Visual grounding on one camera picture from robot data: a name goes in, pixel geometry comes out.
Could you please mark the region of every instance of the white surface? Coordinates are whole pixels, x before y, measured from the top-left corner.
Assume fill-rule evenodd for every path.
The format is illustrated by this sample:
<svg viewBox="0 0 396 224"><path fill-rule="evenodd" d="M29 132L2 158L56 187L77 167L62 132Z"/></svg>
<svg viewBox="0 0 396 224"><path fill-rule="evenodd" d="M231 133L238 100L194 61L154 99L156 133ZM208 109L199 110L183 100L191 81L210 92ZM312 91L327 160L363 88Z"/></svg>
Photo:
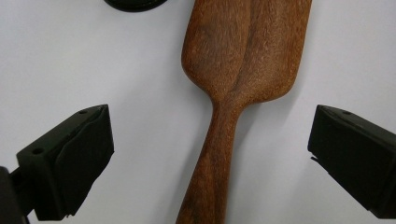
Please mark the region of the white surface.
<svg viewBox="0 0 396 224"><path fill-rule="evenodd" d="M211 116L180 66L192 4L132 14L100 0L0 1L1 165L17 168L19 150L76 111L110 106L116 153L61 223L175 222ZM292 91L239 120L227 223L394 222L365 211L306 145L318 104L396 133L395 8L314 0Z"/></svg>

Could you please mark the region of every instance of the wooden spatula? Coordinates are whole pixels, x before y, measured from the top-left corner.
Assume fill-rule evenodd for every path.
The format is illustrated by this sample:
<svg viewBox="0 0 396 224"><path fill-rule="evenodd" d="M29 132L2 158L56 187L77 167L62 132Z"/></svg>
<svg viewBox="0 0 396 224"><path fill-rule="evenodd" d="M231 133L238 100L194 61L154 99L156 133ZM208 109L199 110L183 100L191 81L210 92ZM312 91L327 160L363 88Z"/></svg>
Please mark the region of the wooden spatula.
<svg viewBox="0 0 396 224"><path fill-rule="evenodd" d="M187 76L213 115L177 224L224 223L233 136L248 105L294 83L311 0L196 0L182 51Z"/></svg>

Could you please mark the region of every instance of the carved wooden utensil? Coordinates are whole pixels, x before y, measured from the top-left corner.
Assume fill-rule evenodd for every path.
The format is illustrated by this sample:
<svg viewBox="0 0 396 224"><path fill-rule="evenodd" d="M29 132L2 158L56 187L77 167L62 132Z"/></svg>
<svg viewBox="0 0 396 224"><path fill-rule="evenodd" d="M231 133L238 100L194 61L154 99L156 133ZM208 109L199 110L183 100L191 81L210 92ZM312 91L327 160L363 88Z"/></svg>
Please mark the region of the carved wooden utensil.
<svg viewBox="0 0 396 224"><path fill-rule="evenodd" d="M233 136L248 105L286 94L297 75L311 0L196 0L182 51L213 115L177 224L224 223Z"/></svg>

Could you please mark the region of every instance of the wood grain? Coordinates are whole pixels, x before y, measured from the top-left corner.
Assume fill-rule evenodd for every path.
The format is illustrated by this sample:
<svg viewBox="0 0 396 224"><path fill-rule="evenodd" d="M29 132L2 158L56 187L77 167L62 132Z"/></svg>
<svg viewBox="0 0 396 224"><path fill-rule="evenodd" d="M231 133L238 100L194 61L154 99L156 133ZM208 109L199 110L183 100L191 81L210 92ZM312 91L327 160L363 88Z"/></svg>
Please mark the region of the wood grain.
<svg viewBox="0 0 396 224"><path fill-rule="evenodd" d="M311 0L196 0L182 66L213 115L177 224L224 223L236 122L294 83Z"/></svg>

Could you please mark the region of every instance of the black object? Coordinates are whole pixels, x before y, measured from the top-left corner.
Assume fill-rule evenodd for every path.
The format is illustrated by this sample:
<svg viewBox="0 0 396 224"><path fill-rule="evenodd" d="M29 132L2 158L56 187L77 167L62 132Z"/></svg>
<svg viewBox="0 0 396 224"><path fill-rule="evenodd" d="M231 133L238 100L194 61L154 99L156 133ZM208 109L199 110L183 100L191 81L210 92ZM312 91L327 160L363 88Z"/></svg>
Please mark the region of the black object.
<svg viewBox="0 0 396 224"><path fill-rule="evenodd" d="M153 9L166 0L105 0L110 6L127 12L140 12Z"/></svg>
<svg viewBox="0 0 396 224"><path fill-rule="evenodd" d="M348 111L318 105L308 150L364 208L396 218L396 135Z"/></svg>
<svg viewBox="0 0 396 224"><path fill-rule="evenodd" d="M24 223L10 220L21 221L32 209L39 220L75 215L113 152L108 106L77 112L21 150L20 167L11 175L0 169L0 196L6 197L0 210L13 211L11 217L2 214L0 223Z"/></svg>

